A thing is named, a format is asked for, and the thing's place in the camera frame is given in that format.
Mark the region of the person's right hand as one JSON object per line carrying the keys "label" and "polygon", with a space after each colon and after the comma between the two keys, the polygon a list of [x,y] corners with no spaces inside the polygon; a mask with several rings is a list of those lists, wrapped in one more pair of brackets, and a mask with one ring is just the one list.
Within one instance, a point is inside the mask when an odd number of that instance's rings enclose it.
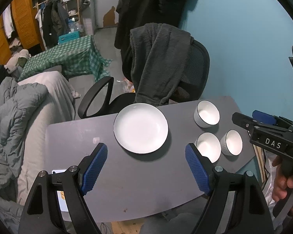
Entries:
{"label": "person's right hand", "polygon": [[[274,188],[272,191],[272,199],[275,202],[278,202],[279,200],[283,200],[286,198],[286,189],[293,189],[293,175],[289,178],[286,178],[283,175],[282,170],[280,169],[281,163],[282,158],[280,156],[276,156],[276,158],[272,162],[272,166],[277,167]],[[289,215],[293,216],[293,207],[290,209]]]}

